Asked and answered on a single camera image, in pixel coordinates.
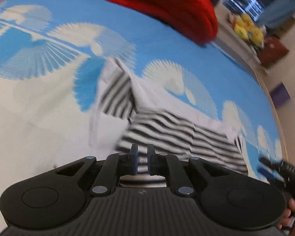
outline metal screw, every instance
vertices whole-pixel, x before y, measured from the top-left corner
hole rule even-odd
[[[179,187],[178,191],[183,195],[190,195],[194,192],[194,190],[188,186]]]
[[[105,192],[107,192],[108,189],[105,186],[99,185],[99,186],[95,186],[92,188],[92,192],[95,194],[103,194]]]

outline circular pad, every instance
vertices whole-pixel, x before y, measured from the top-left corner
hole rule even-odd
[[[46,208],[54,204],[58,196],[59,194],[54,189],[36,187],[26,191],[22,196],[22,201],[31,208]]]
[[[48,229],[77,216],[85,194],[69,176],[37,176],[10,186],[0,198],[8,224],[24,229]]]
[[[203,191],[201,205],[216,222],[240,230],[275,225],[286,207],[279,190],[245,176],[215,178]]]

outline bed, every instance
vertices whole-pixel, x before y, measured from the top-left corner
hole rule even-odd
[[[264,179],[257,172],[260,154],[282,157],[267,96],[221,40],[198,46],[156,19],[105,0],[0,0],[0,194],[16,181],[94,154],[90,120],[108,57],[232,127],[249,176]]]

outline striped cloth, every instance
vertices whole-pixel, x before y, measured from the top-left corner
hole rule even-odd
[[[115,70],[112,81],[101,96],[99,109],[104,114],[121,119],[128,119],[135,113],[130,77],[119,68]]]
[[[235,138],[234,144],[238,148],[238,150],[240,151],[240,153],[242,155],[242,142],[241,142],[239,136]]]
[[[116,150],[128,153],[133,143],[139,147],[138,175],[121,177],[122,186],[166,186],[164,177],[148,174],[148,144],[153,144],[157,153],[174,154],[180,160],[187,161],[189,157],[197,156],[233,171],[248,174],[238,148],[238,139],[229,141],[224,134],[195,125],[165,110],[140,109],[117,143]]]

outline yellow stuffed toy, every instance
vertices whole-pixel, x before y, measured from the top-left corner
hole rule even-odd
[[[257,46],[262,47],[263,46],[263,32],[255,27],[252,29],[252,31],[249,33],[249,39]]]
[[[236,25],[238,25],[240,27],[245,27],[244,21],[242,21],[241,17],[239,17],[239,16],[235,17],[235,21],[233,23],[234,28]]]
[[[242,21],[244,21],[245,23],[252,22],[251,17],[250,17],[248,14],[242,14],[242,15],[241,15],[241,19],[242,19]]]
[[[245,30],[244,27],[239,26],[238,24],[235,25],[234,27],[234,32],[243,40],[248,41],[249,37],[247,34],[247,31]]]
[[[244,28],[246,29],[247,33],[249,33],[255,28],[255,26],[253,22],[245,23]]]

